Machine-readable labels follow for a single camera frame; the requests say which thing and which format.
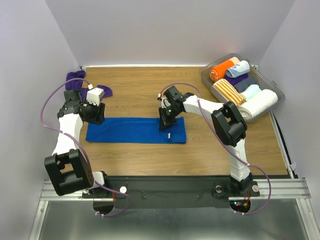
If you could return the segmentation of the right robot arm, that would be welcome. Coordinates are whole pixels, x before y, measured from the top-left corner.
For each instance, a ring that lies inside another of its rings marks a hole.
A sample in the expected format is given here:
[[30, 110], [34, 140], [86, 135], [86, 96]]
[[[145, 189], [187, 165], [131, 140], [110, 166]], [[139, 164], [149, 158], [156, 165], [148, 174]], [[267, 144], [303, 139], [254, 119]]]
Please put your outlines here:
[[161, 102], [159, 130], [173, 126], [176, 117], [184, 113], [202, 116], [217, 140], [228, 152], [230, 180], [228, 191], [242, 195], [253, 181], [245, 151], [245, 138], [248, 126], [234, 102], [217, 103], [200, 98], [191, 92], [181, 93], [173, 84], [163, 89], [157, 96]]

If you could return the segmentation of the dark grey rolled towel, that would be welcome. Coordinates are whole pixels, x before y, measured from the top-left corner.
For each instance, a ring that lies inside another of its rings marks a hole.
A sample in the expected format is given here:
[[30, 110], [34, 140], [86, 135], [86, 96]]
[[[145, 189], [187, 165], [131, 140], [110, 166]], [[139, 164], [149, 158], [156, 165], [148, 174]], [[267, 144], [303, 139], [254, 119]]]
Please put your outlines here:
[[258, 85], [258, 81], [255, 77], [249, 76], [248, 78], [242, 80], [241, 82], [234, 85], [234, 88], [238, 93], [244, 92], [250, 85]]

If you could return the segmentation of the purple rolled towel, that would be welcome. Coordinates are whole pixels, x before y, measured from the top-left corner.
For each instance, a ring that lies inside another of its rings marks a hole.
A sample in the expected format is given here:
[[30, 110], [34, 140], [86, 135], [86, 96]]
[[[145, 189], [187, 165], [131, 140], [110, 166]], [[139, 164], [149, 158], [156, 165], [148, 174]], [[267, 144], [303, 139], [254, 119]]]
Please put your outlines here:
[[224, 79], [227, 80], [232, 86], [238, 84], [239, 82], [241, 82], [242, 80], [248, 78], [249, 75], [248, 73], [245, 73], [243, 75], [240, 75], [238, 77], [235, 77], [235, 78], [232, 78], [232, 77], [229, 77], [227, 75], [224, 76]]

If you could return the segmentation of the light blue patterned rolled towel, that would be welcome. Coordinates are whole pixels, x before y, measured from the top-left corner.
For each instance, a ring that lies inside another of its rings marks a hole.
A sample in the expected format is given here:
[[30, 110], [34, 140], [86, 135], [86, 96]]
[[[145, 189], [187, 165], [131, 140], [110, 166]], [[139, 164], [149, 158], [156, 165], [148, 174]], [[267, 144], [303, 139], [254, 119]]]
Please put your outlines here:
[[250, 64], [246, 60], [242, 60], [232, 67], [229, 67], [225, 74], [229, 78], [237, 78], [241, 75], [247, 74], [250, 71]]

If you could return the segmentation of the orange striped rolled towel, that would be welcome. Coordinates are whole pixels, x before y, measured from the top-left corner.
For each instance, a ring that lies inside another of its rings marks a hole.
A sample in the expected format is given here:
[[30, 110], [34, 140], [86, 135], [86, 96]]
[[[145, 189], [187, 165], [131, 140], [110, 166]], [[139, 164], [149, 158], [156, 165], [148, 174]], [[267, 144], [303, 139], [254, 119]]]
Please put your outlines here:
[[213, 84], [213, 87], [228, 101], [233, 102], [239, 106], [246, 102], [246, 97], [239, 93], [233, 85], [226, 79], [222, 78]]

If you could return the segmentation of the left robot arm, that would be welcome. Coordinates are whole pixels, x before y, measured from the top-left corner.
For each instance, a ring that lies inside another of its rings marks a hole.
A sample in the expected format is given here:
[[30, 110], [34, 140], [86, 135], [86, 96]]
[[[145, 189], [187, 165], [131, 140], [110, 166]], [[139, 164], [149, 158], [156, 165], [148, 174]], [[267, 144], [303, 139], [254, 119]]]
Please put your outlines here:
[[100, 197], [111, 193], [111, 184], [103, 171], [93, 172], [84, 152], [79, 147], [84, 122], [101, 125], [105, 104], [101, 103], [104, 90], [90, 89], [84, 100], [80, 91], [66, 90], [65, 102], [57, 113], [59, 132], [51, 156], [44, 159], [44, 166], [58, 196], [94, 189]]

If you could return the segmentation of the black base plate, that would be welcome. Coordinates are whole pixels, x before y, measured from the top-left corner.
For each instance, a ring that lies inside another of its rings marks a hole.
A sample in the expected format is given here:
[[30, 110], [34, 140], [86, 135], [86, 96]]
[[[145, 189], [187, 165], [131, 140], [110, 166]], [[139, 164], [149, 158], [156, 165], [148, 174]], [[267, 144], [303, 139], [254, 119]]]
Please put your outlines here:
[[229, 208], [230, 198], [258, 197], [253, 181], [237, 190], [228, 175], [212, 176], [109, 176], [109, 187], [126, 187], [132, 209]]

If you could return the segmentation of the aluminium frame rail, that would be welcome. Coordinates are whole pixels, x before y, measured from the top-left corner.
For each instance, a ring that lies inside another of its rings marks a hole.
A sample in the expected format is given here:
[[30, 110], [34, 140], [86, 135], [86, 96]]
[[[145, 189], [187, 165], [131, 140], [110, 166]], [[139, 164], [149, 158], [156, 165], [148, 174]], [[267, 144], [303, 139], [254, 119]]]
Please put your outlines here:
[[[305, 179], [271, 179], [271, 199], [310, 199], [311, 194]], [[269, 185], [265, 179], [258, 179], [259, 196], [250, 195], [252, 200], [266, 200], [269, 195]], [[50, 181], [42, 186], [40, 199], [42, 201], [88, 201], [92, 197], [81, 190], [64, 196], [56, 194]]]

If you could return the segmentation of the white rolled towel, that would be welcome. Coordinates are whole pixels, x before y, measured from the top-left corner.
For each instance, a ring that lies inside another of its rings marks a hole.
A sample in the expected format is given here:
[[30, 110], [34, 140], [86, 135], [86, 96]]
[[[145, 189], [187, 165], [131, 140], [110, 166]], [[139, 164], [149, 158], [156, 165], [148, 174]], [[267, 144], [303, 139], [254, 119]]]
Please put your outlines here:
[[274, 91], [264, 89], [237, 108], [244, 120], [251, 121], [268, 110], [277, 101], [278, 96]]

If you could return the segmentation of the pale teal rolled towel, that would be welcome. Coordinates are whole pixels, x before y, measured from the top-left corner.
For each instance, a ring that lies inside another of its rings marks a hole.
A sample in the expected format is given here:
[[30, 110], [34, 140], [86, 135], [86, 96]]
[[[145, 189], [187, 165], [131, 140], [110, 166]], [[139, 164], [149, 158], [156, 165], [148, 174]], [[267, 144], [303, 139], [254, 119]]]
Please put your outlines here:
[[241, 94], [245, 97], [246, 101], [249, 101], [254, 96], [256, 96], [258, 93], [260, 93], [262, 90], [257, 84], [251, 84], [245, 91], [243, 91]]

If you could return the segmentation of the clear plastic bin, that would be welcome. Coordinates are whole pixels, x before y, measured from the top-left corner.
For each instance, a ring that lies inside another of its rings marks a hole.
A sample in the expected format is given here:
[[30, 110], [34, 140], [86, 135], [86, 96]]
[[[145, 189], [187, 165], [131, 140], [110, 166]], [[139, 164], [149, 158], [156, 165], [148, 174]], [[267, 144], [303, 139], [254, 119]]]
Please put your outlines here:
[[285, 99], [284, 93], [249, 60], [235, 53], [204, 66], [199, 75], [220, 103], [234, 102], [246, 122], [255, 121]]

